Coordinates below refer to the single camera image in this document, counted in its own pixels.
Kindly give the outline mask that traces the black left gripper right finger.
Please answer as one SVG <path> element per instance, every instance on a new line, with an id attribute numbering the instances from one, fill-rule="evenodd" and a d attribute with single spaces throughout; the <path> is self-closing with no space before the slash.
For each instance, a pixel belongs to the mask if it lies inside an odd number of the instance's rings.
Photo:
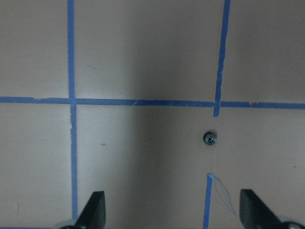
<path id="1" fill-rule="evenodd" d="M 251 189 L 240 190 L 240 221 L 245 229 L 283 229 L 284 225 Z"/>

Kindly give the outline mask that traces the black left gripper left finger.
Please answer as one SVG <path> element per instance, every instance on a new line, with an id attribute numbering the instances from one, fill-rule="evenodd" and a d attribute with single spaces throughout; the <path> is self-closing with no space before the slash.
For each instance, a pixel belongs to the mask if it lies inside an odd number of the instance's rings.
<path id="1" fill-rule="evenodd" d="M 103 229 L 105 227 L 104 191 L 92 193 L 74 227 L 77 229 Z"/>

